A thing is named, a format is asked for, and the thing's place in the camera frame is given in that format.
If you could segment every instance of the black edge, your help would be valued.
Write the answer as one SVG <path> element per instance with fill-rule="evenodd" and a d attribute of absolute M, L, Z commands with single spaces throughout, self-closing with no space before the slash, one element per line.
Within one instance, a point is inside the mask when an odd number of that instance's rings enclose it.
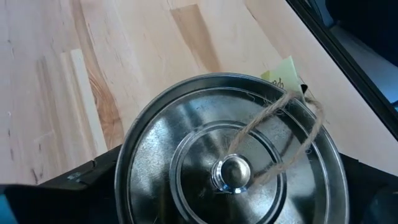
<path fill-rule="evenodd" d="M 351 84 L 364 98 L 391 134 L 398 140 L 398 113 L 384 95 L 359 67 L 351 55 L 330 33 L 325 25 L 315 17 L 308 5 L 298 0 L 286 0 L 299 18 L 319 41 L 329 56 L 339 66 Z"/>

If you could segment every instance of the wood grain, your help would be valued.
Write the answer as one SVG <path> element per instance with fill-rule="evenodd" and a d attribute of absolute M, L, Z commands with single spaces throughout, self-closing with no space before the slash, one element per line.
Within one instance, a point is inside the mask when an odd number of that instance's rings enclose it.
<path fill-rule="evenodd" d="M 90 38 L 89 29 L 91 28 L 90 25 L 86 23 L 80 1 L 72 1 L 72 13 L 75 19 L 75 28 L 83 51 L 99 119 L 101 120 L 101 127 L 105 135 L 106 145 L 108 148 L 116 147 L 123 141 L 123 126 L 114 96 L 98 65 L 93 43 Z"/>
<path fill-rule="evenodd" d="M 198 5 L 174 9 L 171 13 L 195 60 L 200 61 L 209 72 L 222 71 Z"/>
<path fill-rule="evenodd" d="M 338 149 L 398 175 L 397 141 L 285 1 L 0 0 L 0 182 L 39 184 L 121 144 L 181 80 L 258 77 L 289 55 Z"/>

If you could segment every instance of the silver metal lid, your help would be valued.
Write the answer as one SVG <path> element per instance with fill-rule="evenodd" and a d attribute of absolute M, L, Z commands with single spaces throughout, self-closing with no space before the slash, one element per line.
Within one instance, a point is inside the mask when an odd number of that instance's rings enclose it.
<path fill-rule="evenodd" d="M 196 77 L 158 96 L 126 136 L 116 171 L 119 218 L 134 223 L 347 223 L 337 150 L 322 129 L 307 157 L 267 184 L 256 178 L 293 156 L 314 115 L 293 101 L 253 129 L 236 154 L 236 133 L 281 89 L 237 74 Z"/>

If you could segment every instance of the shiny metal surface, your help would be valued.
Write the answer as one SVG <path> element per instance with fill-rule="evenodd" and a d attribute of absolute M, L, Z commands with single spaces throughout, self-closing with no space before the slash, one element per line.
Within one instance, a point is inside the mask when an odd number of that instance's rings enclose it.
<path fill-rule="evenodd" d="M 211 178 L 215 180 L 213 181 L 215 187 L 222 192 L 243 193 L 252 180 L 250 162 L 242 155 L 227 155 L 222 161 L 216 162 L 213 167 Z"/>
<path fill-rule="evenodd" d="M 307 157 L 266 185 L 240 194 L 215 189 L 212 169 L 218 162 L 222 181 L 239 189 L 256 178 L 253 174 L 293 156 L 306 138 L 314 117 L 294 101 L 239 145 L 237 153 L 247 162 L 223 158 L 239 129 L 282 94 L 263 80 L 225 73 L 196 77 L 163 92 L 136 119 L 121 149 L 115 180 L 120 220 L 347 223 L 345 175 L 324 129 Z"/>

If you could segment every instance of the black object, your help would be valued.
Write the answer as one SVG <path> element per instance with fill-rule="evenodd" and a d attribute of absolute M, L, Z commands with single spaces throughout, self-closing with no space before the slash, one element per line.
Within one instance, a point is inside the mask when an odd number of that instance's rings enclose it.
<path fill-rule="evenodd" d="M 0 185 L 0 193 L 18 223 L 118 223 L 113 184 L 119 150 L 38 186 Z"/>
<path fill-rule="evenodd" d="M 0 185 L 0 193 L 19 223 L 117 223 L 114 171 L 119 150 L 120 146 L 87 163 L 95 166 L 84 164 L 39 186 Z M 348 181 L 350 223 L 377 223 L 371 221 L 380 210 L 396 207 L 386 202 L 375 208 L 374 198 L 385 198 L 386 187 L 398 189 L 398 177 L 340 156 Z M 393 222 L 384 218 L 383 223 Z"/>

